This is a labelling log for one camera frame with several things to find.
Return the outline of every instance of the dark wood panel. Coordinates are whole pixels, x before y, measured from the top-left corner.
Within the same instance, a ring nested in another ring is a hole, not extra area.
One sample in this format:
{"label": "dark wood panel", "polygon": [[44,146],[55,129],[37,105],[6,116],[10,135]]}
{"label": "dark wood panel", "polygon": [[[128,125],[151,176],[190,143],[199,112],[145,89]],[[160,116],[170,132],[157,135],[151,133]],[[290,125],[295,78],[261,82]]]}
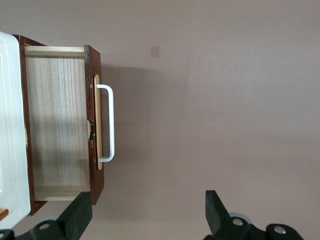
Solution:
{"label": "dark wood panel", "polygon": [[97,140],[94,134],[96,126],[94,76],[99,75],[101,78],[101,59],[100,53],[89,45],[84,46],[84,64],[87,119],[91,123],[91,135],[88,140],[90,189],[92,203],[96,204],[105,185],[104,167],[98,170]]}
{"label": "dark wood panel", "polygon": [[44,46],[43,44],[31,40],[21,35],[14,35],[19,41],[20,47],[20,62],[21,62],[21,80],[22,80],[22,97],[23,97],[23,111],[24,111],[24,125],[26,132],[26,154],[28,164],[28,179],[29,179],[29,194],[31,211],[30,215],[35,214],[46,202],[35,201],[35,186],[34,186],[34,171],[32,161],[32,147],[30,135],[30,118],[29,118],[29,102],[28,102],[28,80],[27,80],[27,67],[26,67],[26,54],[25,46]]}

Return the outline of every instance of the wood grain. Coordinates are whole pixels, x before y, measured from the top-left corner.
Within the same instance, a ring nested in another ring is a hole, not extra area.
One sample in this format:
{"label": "wood grain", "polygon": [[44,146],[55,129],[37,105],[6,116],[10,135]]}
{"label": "wood grain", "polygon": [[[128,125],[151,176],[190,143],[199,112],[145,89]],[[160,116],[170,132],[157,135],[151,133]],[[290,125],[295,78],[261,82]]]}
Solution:
{"label": "wood grain", "polygon": [[84,65],[85,65],[85,87],[86,87],[86,109],[87,119],[91,124],[91,138],[88,140],[89,150],[89,174],[92,203],[96,204],[105,186],[104,166],[99,170],[97,166],[97,139],[95,133],[96,114],[95,114],[95,93],[94,76],[101,76],[100,53],[89,45],[84,46]]}
{"label": "wood grain", "polygon": [[84,47],[76,46],[26,46],[27,56],[84,57]]}
{"label": "wood grain", "polygon": [[84,65],[83,57],[26,56],[36,189],[90,184]]}
{"label": "wood grain", "polygon": [[90,192],[90,185],[36,186],[35,198],[39,201],[73,201],[81,192]]}
{"label": "wood grain", "polygon": [[28,78],[26,67],[26,54],[25,46],[44,46],[43,44],[31,40],[21,35],[14,35],[19,42],[20,48],[20,63],[21,63],[21,81],[22,81],[22,97],[23,97],[23,111],[24,111],[24,125],[26,134],[26,155],[28,161],[28,180],[29,180],[29,192],[30,192],[30,215],[35,214],[46,202],[35,200],[35,186],[34,186],[34,170],[33,170],[33,158],[32,158],[32,146],[30,135],[30,121],[29,121],[29,104],[28,104]]}
{"label": "wood grain", "polygon": [[97,151],[97,167],[102,169],[103,162],[100,159],[102,155],[102,127],[101,127],[101,98],[100,89],[97,87],[100,84],[100,77],[98,74],[94,75],[94,104],[95,104],[95,133],[96,133],[96,151]]}

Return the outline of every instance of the white metal handle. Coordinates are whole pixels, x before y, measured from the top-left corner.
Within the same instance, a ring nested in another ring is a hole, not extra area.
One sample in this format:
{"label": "white metal handle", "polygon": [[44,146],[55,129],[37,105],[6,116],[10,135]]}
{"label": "white metal handle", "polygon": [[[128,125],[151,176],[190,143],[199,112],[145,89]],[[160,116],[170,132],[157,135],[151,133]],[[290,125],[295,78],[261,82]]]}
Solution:
{"label": "white metal handle", "polygon": [[109,98],[109,137],[110,137],[110,156],[101,157],[100,162],[110,162],[115,156],[115,117],[114,117],[114,92],[108,85],[97,84],[98,89],[106,89]]}

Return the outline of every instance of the screw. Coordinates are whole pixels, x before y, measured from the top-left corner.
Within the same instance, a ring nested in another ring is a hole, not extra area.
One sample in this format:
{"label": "screw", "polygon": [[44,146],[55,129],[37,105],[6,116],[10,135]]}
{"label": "screw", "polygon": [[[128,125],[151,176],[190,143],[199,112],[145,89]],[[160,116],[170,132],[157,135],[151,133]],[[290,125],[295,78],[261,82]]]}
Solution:
{"label": "screw", "polygon": [[49,224],[45,223],[45,224],[42,224],[41,226],[39,226],[39,229],[43,230],[43,229],[47,229],[48,227],[49,227]]}
{"label": "screw", "polygon": [[239,219],[239,218],[235,218],[233,219],[233,224],[236,226],[242,226],[244,223]]}
{"label": "screw", "polygon": [[275,226],[274,231],[278,234],[286,234],[286,230],[282,226]]}

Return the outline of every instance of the drawer handle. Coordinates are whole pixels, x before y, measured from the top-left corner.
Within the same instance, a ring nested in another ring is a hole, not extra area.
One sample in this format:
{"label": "drawer handle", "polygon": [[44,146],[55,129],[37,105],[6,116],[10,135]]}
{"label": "drawer handle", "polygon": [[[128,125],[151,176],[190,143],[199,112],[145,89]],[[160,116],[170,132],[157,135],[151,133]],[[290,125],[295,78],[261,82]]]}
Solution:
{"label": "drawer handle", "polygon": [[[114,92],[108,85],[100,84],[99,75],[94,75],[95,86],[95,121],[96,121],[96,144],[98,169],[102,169],[102,163],[110,162],[115,156],[115,118],[114,118]],[[109,100],[109,137],[110,137],[110,156],[102,157],[102,129],[101,129],[101,107],[100,107],[100,89],[108,91]]]}

